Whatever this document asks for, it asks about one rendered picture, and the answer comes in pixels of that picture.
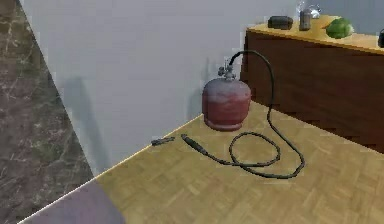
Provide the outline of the red gas cylinder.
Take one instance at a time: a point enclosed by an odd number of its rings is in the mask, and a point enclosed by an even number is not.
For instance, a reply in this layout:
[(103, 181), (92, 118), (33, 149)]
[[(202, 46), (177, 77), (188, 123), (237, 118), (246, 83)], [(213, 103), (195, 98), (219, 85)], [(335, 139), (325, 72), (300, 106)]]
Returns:
[(236, 79), (233, 67), (218, 70), (219, 78), (206, 83), (202, 92), (202, 113), (205, 124), (217, 131), (236, 131), (248, 115), (251, 90)]

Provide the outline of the small dark grey tool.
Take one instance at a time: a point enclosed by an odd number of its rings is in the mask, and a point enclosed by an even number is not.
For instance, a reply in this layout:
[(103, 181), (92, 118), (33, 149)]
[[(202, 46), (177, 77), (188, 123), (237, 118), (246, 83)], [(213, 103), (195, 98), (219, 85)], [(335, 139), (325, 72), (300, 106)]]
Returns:
[(151, 141), (151, 145), (152, 146), (159, 146), (159, 145), (162, 145), (162, 144), (174, 141), (174, 140), (175, 140), (175, 137), (166, 137), (166, 138), (161, 138), (161, 139), (155, 139), (155, 140)]

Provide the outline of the black box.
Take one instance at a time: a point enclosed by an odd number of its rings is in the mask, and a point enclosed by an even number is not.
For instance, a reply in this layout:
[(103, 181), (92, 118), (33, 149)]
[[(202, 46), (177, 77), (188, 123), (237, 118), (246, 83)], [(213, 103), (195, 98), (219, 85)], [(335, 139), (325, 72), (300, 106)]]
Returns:
[(289, 16), (271, 16), (267, 22), (269, 28), (280, 30), (290, 30), (292, 25), (293, 19)]

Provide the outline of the brown wooden counter cabinet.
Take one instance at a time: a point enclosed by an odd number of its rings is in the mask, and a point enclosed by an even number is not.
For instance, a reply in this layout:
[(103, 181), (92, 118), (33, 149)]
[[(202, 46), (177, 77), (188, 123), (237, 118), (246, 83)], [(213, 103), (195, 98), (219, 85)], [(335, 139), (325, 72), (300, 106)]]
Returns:
[(384, 48), (375, 35), (333, 39), (322, 15), (301, 31), (259, 24), (244, 48), (264, 55), (275, 73), (274, 108), (384, 153)]

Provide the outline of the grey cylindrical shaker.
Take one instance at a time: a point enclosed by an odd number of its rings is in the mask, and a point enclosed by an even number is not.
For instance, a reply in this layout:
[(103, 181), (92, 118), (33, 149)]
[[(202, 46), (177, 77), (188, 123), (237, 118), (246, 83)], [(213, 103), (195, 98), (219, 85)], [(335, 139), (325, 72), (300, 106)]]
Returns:
[(311, 13), (305, 9), (300, 12), (299, 16), (299, 30), (308, 31), (311, 29)]

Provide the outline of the clear glass vessel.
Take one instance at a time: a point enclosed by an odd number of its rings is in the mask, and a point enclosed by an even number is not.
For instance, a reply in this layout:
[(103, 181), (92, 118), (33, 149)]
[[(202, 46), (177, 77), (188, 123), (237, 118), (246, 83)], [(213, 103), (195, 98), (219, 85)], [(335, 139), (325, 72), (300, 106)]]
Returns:
[(321, 13), (321, 7), (319, 4), (308, 4), (306, 0), (297, 0), (296, 3), (296, 14), (300, 16), (300, 12), (303, 10), (308, 10), (313, 19), (319, 19)]

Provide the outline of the green round vegetable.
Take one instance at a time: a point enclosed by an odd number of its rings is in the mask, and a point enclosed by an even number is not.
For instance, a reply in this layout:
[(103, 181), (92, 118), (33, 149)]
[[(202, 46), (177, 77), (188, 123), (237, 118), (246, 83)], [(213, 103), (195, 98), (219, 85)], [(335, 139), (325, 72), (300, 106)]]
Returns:
[(348, 37), (354, 33), (354, 27), (352, 23), (345, 18), (334, 19), (330, 24), (326, 26), (326, 34), (330, 38), (342, 39)]

